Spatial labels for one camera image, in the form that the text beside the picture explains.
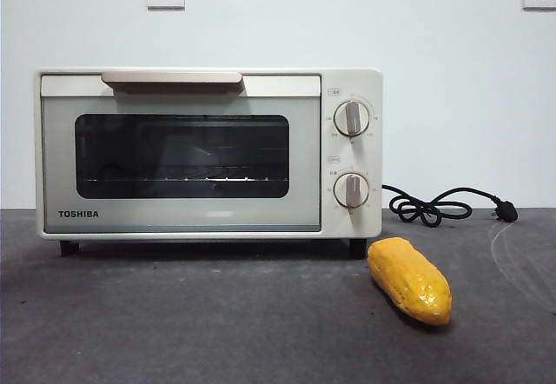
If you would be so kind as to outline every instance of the temperature knob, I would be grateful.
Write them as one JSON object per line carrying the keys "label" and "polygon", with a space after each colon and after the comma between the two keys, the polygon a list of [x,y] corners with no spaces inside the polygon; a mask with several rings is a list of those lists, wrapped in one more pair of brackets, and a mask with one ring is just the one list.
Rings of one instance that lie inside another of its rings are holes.
{"label": "temperature knob", "polygon": [[342,103],[334,113],[334,124],[345,136],[358,136],[368,127],[368,110],[365,105],[350,100]]}
{"label": "temperature knob", "polygon": [[334,185],[334,195],[339,204],[346,208],[358,208],[367,201],[368,184],[362,175],[347,173]]}

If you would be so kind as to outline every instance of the dark gray tabletop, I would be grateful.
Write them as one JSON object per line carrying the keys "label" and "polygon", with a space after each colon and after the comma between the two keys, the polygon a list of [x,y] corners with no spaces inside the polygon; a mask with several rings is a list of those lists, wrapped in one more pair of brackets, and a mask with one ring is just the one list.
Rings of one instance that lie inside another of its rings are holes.
{"label": "dark gray tabletop", "polygon": [[85,244],[2,212],[2,383],[556,382],[556,209],[431,229],[449,326],[401,314],[343,242]]}

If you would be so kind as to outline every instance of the toaster oven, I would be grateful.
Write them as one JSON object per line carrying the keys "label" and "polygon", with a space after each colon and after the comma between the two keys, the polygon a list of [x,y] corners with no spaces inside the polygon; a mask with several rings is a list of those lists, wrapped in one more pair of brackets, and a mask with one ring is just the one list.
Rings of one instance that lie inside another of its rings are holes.
{"label": "toaster oven", "polygon": [[36,75],[39,235],[89,241],[381,231],[371,69],[80,69]]}

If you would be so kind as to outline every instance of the white wall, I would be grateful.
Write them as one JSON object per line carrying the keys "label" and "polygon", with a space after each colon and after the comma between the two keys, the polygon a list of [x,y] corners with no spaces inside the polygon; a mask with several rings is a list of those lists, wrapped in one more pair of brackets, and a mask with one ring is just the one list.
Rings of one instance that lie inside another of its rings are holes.
{"label": "white wall", "polygon": [[524,12],[520,0],[187,0],[185,13],[144,2],[2,0],[5,208],[35,206],[33,73],[134,65],[374,66],[385,183],[556,206],[556,11]]}

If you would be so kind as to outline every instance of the black power cord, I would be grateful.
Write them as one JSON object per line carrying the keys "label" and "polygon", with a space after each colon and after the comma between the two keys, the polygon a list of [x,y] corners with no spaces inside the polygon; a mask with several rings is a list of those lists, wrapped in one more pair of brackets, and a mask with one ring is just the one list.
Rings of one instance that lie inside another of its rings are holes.
{"label": "black power cord", "polygon": [[[429,228],[436,228],[442,222],[442,218],[465,219],[469,217],[472,214],[473,210],[468,204],[464,202],[442,201],[443,198],[459,192],[474,193],[476,195],[482,195],[483,197],[492,200],[494,204],[496,204],[496,215],[503,221],[515,222],[518,219],[518,212],[511,202],[503,202],[495,195],[491,195],[487,192],[477,189],[471,189],[469,187],[458,187],[457,189],[445,191],[441,195],[437,195],[430,202],[423,202],[422,200],[409,195],[403,190],[397,189],[396,187],[387,186],[386,184],[382,184],[382,188],[398,194],[390,201],[388,207],[396,215],[398,215],[402,221],[407,223],[413,222],[415,219],[420,217],[425,226],[428,226]],[[464,212],[454,214],[446,213],[439,209],[445,206],[448,206],[450,208],[463,209]]]}

